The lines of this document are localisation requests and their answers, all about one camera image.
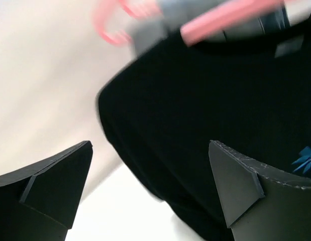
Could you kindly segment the black t shirt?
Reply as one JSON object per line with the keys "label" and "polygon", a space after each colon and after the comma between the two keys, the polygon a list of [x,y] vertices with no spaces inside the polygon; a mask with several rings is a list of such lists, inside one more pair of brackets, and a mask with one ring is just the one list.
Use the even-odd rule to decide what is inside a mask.
{"label": "black t shirt", "polygon": [[209,143],[290,171],[311,147],[311,27],[188,47],[159,42],[99,92],[107,140],[137,179],[205,240],[232,240]]}

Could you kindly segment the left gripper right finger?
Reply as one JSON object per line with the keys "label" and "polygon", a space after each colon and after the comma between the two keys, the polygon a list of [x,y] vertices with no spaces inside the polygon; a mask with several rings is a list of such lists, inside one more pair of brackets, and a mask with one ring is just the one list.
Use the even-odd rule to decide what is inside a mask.
{"label": "left gripper right finger", "polygon": [[211,141],[209,159],[226,225],[238,241],[310,241],[311,179]]}

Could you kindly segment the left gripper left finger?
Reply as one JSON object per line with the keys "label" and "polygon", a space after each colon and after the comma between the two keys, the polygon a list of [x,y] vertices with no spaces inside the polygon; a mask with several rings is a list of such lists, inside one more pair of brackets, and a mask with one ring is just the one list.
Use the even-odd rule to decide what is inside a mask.
{"label": "left gripper left finger", "polygon": [[82,141],[52,157],[0,176],[0,241],[65,240],[92,161]]}

